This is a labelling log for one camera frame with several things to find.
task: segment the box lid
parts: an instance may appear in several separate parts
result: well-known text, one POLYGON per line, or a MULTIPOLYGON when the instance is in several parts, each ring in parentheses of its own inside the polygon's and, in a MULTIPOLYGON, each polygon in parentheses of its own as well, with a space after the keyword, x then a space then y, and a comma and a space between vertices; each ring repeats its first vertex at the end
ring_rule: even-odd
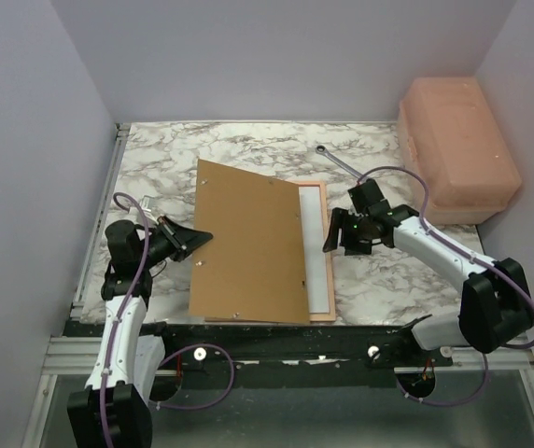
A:
POLYGON ((309 323, 299 187, 198 161, 194 228, 213 240, 192 254, 191 315, 309 323))
POLYGON ((505 207, 522 181, 475 78, 419 78, 402 107, 436 205, 505 207))

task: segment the brown folder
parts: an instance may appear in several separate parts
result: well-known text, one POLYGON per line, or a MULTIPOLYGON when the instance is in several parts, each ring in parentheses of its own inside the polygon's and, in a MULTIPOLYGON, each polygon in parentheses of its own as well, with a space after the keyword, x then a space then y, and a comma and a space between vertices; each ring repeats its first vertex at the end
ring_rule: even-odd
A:
POLYGON ((199 160, 194 228, 213 240, 193 254, 191 315, 309 323, 298 190, 199 160))

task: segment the wooden frame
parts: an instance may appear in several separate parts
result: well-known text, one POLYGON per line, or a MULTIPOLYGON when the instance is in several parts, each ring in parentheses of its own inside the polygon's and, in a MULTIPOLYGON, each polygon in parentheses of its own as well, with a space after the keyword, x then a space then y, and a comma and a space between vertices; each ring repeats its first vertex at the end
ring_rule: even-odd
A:
MULTIPOLYGON (((323 238, 327 238, 329 219, 327 214, 327 187, 322 180, 292 180, 296 185, 301 187, 318 187, 321 196, 321 216, 323 218, 323 238)), ((333 322, 335 321, 335 291, 333 287, 333 263, 331 260, 331 253, 325 255, 325 267, 327 270, 327 287, 330 303, 330 311, 328 313, 311 313, 311 322, 333 322)))

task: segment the metal frame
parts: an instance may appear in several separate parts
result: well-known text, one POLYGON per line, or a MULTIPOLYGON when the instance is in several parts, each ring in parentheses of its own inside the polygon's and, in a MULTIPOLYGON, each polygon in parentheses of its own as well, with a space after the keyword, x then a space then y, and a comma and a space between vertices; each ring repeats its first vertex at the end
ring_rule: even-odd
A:
POLYGON ((111 193, 118 180, 119 166, 121 165, 121 159, 124 155, 126 143, 128 142, 128 137, 130 135, 130 123, 121 123, 117 126, 118 134, 116 135, 116 143, 109 165, 109 172, 107 173, 107 178, 105 179, 103 186, 103 194, 101 196, 101 201, 99 202, 99 208, 97 209, 97 220, 95 221, 97 225, 92 230, 91 237, 89 238, 87 255, 80 273, 80 278, 78 279, 77 291, 73 300, 73 312, 70 313, 70 317, 73 319, 80 319, 80 315, 82 314, 82 307, 84 306, 83 299, 91 276, 92 257, 101 243, 100 236, 105 225, 105 220, 107 219, 111 193))
MULTIPOLYGON (((101 338, 51 338, 43 363, 44 375, 88 375, 94 366, 101 338)), ((534 357, 530 350, 499 349, 489 354, 489 369, 493 371, 534 371, 534 357)), ((475 350, 455 349, 453 366, 436 367, 435 371, 480 371, 481 355, 475 350)), ((237 360, 257 362, 254 359, 237 360)), ((396 368, 396 373, 421 371, 422 367, 396 368)), ((174 375, 175 371, 159 371, 159 375, 174 375)))
POLYGON ((41 445, 57 378, 57 375, 41 375, 36 389, 35 403, 22 440, 22 448, 35 448, 41 445))

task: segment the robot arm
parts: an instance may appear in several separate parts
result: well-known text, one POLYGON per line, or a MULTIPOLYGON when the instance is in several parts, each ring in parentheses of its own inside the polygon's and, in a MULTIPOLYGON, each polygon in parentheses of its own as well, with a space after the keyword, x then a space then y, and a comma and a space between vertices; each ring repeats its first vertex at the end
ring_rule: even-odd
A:
POLYGON ((168 258, 185 259, 213 235, 159 217, 157 226, 150 232, 144 270, 132 297, 125 294, 135 279, 143 254, 137 228, 132 221, 120 220, 107 227, 105 236, 111 261, 101 291, 105 301, 101 350, 85 390, 70 395, 68 416, 78 447, 106 446, 99 413, 102 380, 106 374, 105 412, 114 448, 148 448, 152 440, 148 399, 155 373, 165 358, 161 336, 139 337, 152 290, 150 269, 168 258), (119 323, 112 337, 116 319, 119 323), (106 368, 108 352, 110 360, 106 368))
POLYGON ((324 251, 342 245, 346 255, 370 255, 373 242, 397 247, 427 264, 461 296, 459 312, 428 316, 414 324, 412 335, 421 349, 472 346, 490 353, 534 326, 534 313, 524 299, 493 272, 473 261, 476 258, 494 266, 528 293, 519 263, 475 253, 445 235, 443 239, 450 246, 470 256, 451 250, 431 236, 436 230, 427 221, 423 225, 414 209, 407 205, 391 208, 371 178, 348 192, 358 214, 333 209, 324 251))

